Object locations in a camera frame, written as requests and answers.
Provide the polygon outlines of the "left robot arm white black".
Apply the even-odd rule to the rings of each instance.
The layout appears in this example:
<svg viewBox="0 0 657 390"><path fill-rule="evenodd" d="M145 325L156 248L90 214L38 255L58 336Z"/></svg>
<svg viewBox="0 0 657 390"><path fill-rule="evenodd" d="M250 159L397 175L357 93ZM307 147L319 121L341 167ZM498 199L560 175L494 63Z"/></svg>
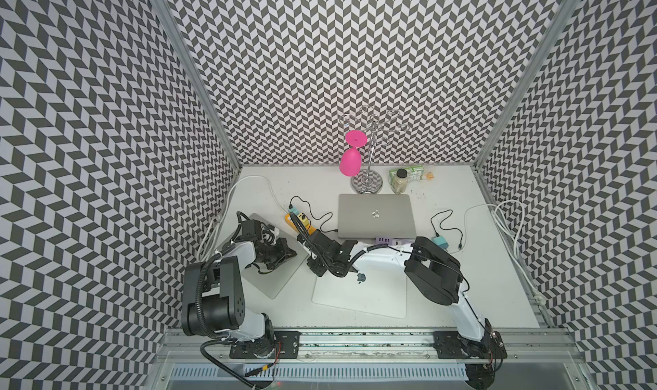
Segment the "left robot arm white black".
<svg viewBox="0 0 657 390"><path fill-rule="evenodd" d="M232 358L297 357L300 333L276 331L269 316L248 309L243 276L275 298L304 258L298 243L261 218L239 211L235 231L209 253L184 272L184 334L230 345Z"/></svg>

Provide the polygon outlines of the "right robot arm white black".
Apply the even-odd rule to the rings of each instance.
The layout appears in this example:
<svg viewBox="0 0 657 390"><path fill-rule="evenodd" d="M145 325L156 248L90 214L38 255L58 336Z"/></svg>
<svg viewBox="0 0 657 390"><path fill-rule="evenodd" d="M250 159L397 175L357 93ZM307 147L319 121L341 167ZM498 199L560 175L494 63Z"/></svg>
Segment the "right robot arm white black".
<svg viewBox="0 0 657 390"><path fill-rule="evenodd" d="M496 370L507 358L501 335L487 318L479 316L467 298L471 285L460 262L430 239L416 237L407 251L388 244L360 244L356 240L340 244L320 231L311 234L295 215L290 220L299 233L297 241L310 254L308 267L317 277L330 274L344 279L359 273L359 260L370 253L398 254L403 273L414 287L429 302L445 306L452 313L456 330L433 333L434 349L440 359L482 359L489 362L489 369Z"/></svg>

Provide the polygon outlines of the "silver closed laptop left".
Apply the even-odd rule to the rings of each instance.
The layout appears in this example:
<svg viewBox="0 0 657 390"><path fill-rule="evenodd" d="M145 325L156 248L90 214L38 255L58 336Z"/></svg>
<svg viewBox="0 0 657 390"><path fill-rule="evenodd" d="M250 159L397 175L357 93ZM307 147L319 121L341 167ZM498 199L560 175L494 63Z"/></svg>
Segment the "silver closed laptop left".
<svg viewBox="0 0 657 390"><path fill-rule="evenodd" d="M239 211L237 223L235 231L222 244L222 252L237 258L242 278L268 298L275 299L304 263L307 253L295 237L266 222L258 215L248 216ZM267 269L263 263L257 263L256 244L258 242L273 244L279 238L287 239L289 246L297 252L297 256L277 269Z"/></svg>

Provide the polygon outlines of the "yellow charger on orange strip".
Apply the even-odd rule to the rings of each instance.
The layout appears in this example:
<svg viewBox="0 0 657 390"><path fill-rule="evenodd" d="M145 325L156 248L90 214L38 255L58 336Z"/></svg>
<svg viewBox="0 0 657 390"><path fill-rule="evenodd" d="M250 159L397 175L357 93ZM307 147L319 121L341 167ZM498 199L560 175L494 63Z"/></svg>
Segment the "yellow charger on orange strip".
<svg viewBox="0 0 657 390"><path fill-rule="evenodd" d="M307 217L305 214L303 214L303 213L299 213L299 214L297 214L297 217L301 220L301 222L302 222L304 225L308 225L308 224L311 223L311 221L308 219L308 217Z"/></svg>

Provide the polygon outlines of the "grey closed laptop centre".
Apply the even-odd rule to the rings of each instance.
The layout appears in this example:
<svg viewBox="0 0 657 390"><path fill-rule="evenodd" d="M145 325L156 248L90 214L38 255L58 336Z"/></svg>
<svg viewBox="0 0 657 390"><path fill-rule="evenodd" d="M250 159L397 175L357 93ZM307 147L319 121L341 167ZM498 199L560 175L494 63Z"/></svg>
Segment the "grey closed laptop centre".
<svg viewBox="0 0 657 390"><path fill-rule="evenodd" d="M341 194L338 203L338 235L342 239L417 236L408 195Z"/></svg>

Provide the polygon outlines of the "white closed laptop front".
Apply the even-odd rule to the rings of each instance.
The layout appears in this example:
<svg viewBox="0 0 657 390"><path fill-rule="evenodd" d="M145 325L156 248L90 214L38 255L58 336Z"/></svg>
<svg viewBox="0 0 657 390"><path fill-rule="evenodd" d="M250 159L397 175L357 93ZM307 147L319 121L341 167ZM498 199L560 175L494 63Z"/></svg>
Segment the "white closed laptop front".
<svg viewBox="0 0 657 390"><path fill-rule="evenodd" d="M393 249L370 251L344 278L325 275L316 280L312 302L318 305L403 319L407 315L407 254Z"/></svg>

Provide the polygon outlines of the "orange power strip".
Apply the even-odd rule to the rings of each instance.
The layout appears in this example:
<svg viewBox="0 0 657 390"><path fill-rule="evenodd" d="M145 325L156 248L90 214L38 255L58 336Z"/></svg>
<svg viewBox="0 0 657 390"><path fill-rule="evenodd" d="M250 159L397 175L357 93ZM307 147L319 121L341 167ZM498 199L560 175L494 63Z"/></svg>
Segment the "orange power strip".
<svg viewBox="0 0 657 390"><path fill-rule="evenodd" d="M289 213L287 215L285 215L285 222L287 223L287 225L289 225L289 227L294 229L298 234L303 233L303 234L307 234L307 235L312 235L312 234L314 234L314 232L316 232L316 228L313 227L313 225L311 223L308 224L308 225L304 225L298 217L296 217L294 215L289 215Z"/></svg>

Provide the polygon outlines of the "purple power strip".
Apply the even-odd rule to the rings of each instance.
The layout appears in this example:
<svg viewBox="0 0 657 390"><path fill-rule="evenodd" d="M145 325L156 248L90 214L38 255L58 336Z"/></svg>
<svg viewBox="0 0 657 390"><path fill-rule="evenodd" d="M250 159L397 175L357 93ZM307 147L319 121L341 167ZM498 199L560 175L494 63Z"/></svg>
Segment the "purple power strip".
<svg viewBox="0 0 657 390"><path fill-rule="evenodd" d="M387 246L403 246L404 244L412 244L412 239L399 239L399 238L388 238L388 237L377 237L375 239L376 244L386 244Z"/></svg>

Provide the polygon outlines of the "chrome glass holder stand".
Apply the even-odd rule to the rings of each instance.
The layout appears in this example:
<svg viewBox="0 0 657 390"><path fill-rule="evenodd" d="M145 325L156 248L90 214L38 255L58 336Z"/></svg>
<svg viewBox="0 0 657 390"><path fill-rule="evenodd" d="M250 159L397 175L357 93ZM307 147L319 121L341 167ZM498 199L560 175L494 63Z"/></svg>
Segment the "chrome glass holder stand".
<svg viewBox="0 0 657 390"><path fill-rule="evenodd" d="M383 177L373 170L376 150L385 134L404 131L400 124L399 109L376 111L372 106L364 105L353 114L345 114L340 118L345 135L348 131L364 131L368 143L360 149L363 163L360 172L355 177L349 177L350 186L360 195L374 195L383 188Z"/></svg>

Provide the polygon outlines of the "pink plastic wine glass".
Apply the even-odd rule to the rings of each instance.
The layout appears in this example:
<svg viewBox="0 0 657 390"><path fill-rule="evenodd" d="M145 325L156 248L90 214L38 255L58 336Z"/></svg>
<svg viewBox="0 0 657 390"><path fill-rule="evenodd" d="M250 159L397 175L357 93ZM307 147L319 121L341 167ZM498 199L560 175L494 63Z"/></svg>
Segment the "pink plastic wine glass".
<svg viewBox="0 0 657 390"><path fill-rule="evenodd" d="M352 130L346 133L345 140L348 149L340 159L340 172L347 177L355 177L360 172L363 163L360 149L367 145L368 138L364 131Z"/></svg>

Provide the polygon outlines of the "spice jar black lid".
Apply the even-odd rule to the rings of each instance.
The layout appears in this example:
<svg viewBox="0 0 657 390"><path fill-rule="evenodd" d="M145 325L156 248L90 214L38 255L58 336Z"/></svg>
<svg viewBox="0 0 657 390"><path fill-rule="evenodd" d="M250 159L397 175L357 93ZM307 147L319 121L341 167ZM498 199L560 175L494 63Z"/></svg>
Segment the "spice jar black lid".
<svg viewBox="0 0 657 390"><path fill-rule="evenodd" d="M391 176L391 188L394 194L400 195L405 192L408 184L408 172L404 168L398 168Z"/></svg>

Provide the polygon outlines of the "green snack packet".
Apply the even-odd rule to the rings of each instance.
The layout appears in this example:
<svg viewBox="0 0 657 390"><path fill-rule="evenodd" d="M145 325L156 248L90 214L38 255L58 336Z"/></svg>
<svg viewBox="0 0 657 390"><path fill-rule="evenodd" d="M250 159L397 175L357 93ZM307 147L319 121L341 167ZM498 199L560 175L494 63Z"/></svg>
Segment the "green snack packet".
<svg viewBox="0 0 657 390"><path fill-rule="evenodd" d="M407 172L407 179L409 182L421 181L424 177L425 169L424 166L422 165L406 166L406 167L402 167L401 169ZM390 171L388 172L389 184L393 183L395 177L397 176L397 172L399 170L400 170L399 167L390 169Z"/></svg>

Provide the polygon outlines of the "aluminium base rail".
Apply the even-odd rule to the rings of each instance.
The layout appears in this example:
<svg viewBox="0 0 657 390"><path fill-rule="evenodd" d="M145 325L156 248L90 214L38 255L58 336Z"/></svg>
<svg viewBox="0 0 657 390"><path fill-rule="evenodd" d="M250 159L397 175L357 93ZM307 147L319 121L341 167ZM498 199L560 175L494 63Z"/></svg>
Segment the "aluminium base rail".
<svg viewBox="0 0 657 390"><path fill-rule="evenodd" d="M443 362L581 364L584 357L561 328L500 328L484 351L452 328L279 328L272 352L285 362Z"/></svg>

